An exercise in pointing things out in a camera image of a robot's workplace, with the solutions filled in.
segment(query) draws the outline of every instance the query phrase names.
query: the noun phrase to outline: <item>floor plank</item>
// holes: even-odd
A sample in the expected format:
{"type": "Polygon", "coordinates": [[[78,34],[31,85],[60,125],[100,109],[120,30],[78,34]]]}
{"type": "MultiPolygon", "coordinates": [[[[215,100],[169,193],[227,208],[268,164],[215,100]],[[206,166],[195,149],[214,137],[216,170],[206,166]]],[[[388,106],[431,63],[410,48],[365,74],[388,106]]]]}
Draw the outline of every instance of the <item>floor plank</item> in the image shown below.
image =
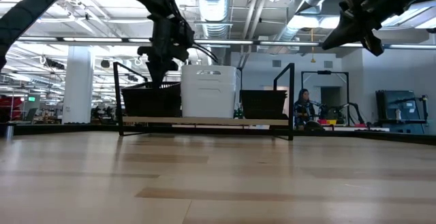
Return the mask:
{"type": "Polygon", "coordinates": [[[359,138],[0,141],[2,223],[381,223],[436,218],[436,147],[359,138]]]}

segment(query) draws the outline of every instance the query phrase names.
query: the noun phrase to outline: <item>white column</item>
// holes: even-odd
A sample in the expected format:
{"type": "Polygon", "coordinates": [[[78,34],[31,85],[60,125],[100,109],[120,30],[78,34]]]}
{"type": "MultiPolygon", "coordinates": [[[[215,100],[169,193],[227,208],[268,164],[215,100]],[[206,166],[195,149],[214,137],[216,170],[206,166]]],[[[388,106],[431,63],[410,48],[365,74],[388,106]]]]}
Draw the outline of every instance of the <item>white column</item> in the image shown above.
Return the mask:
{"type": "Polygon", "coordinates": [[[91,122],[94,63],[89,47],[69,47],[62,123],[91,122]]]}

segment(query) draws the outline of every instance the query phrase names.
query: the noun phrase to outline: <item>person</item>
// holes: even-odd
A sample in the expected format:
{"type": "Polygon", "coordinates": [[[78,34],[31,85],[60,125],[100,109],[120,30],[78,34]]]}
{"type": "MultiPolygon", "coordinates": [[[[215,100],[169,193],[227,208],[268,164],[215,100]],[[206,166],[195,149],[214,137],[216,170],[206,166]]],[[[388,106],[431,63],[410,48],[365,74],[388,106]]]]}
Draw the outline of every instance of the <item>person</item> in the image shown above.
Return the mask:
{"type": "Polygon", "coordinates": [[[305,124],[313,120],[315,109],[309,99],[309,91],[302,89],[298,94],[298,101],[294,103],[294,124],[298,130],[304,130],[305,124]]]}

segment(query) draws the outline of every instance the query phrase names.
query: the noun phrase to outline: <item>white bin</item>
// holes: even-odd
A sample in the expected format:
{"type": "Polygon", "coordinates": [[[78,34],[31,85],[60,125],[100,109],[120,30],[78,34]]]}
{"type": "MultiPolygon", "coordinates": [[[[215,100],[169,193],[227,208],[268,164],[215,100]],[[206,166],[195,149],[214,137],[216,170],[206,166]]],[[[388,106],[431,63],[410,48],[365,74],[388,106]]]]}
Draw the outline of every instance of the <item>white bin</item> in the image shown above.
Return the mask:
{"type": "Polygon", "coordinates": [[[182,66],[183,117],[233,118],[236,68],[182,66]]]}

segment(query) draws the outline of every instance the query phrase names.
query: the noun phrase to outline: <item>black storage bin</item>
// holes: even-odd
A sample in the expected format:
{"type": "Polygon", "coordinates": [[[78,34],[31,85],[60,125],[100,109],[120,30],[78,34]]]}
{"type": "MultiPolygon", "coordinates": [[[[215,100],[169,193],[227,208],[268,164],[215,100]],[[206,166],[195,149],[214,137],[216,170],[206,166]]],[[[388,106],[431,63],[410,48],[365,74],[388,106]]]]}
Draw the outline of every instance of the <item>black storage bin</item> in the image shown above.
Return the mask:
{"type": "Polygon", "coordinates": [[[283,119],[286,91],[240,91],[244,117],[283,119]]]}
{"type": "Polygon", "coordinates": [[[152,89],[152,82],[137,84],[121,90],[128,116],[181,116],[180,82],[164,82],[160,89],[152,89]]]}

